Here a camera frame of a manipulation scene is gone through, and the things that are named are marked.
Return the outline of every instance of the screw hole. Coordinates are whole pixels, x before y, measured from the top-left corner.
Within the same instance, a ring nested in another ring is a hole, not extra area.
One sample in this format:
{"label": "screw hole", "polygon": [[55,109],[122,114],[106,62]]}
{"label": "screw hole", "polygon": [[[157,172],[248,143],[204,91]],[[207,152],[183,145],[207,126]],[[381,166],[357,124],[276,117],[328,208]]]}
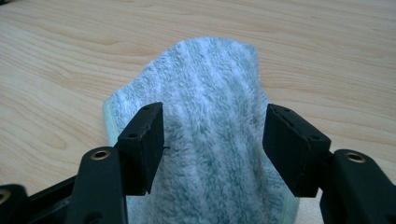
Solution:
{"label": "screw hole", "polygon": [[130,138],[136,138],[137,137],[137,133],[130,133],[128,136]]}
{"label": "screw hole", "polygon": [[84,217],[85,224],[98,224],[100,223],[100,219],[103,218],[103,215],[99,211],[90,212],[87,216]]}
{"label": "screw hole", "polygon": [[350,160],[350,161],[354,161],[354,162],[358,162],[358,163],[365,163],[366,159],[363,158],[363,156],[353,153],[353,152],[347,152],[346,153],[346,157]]}
{"label": "screw hole", "polygon": [[94,152],[91,155],[91,159],[93,159],[94,161],[99,161],[99,160],[103,160],[105,158],[107,158],[110,155],[110,152],[108,150],[100,150],[97,152]]}
{"label": "screw hole", "polygon": [[11,196],[11,192],[7,189],[0,189],[0,204],[5,203],[9,196]]}

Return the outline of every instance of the wood grain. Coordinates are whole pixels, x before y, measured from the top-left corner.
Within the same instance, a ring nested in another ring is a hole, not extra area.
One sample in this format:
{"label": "wood grain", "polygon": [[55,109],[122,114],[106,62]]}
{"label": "wood grain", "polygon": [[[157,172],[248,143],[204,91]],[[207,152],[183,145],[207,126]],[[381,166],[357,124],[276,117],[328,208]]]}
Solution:
{"label": "wood grain", "polygon": [[[33,1],[0,6],[0,185],[29,193],[106,145],[102,104],[177,41],[234,38],[262,87],[396,183],[396,2]],[[322,222],[318,198],[296,223]]]}

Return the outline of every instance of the striped fabric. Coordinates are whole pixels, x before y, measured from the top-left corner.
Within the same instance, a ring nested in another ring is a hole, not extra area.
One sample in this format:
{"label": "striped fabric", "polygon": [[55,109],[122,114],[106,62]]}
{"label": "striped fabric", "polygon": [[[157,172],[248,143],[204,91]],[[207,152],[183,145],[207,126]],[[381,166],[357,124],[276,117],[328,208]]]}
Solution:
{"label": "striped fabric", "polygon": [[137,110],[163,102],[165,145],[152,192],[130,223],[291,223],[295,199],[262,149],[268,99],[256,50],[217,37],[181,41],[105,102],[110,145]]}

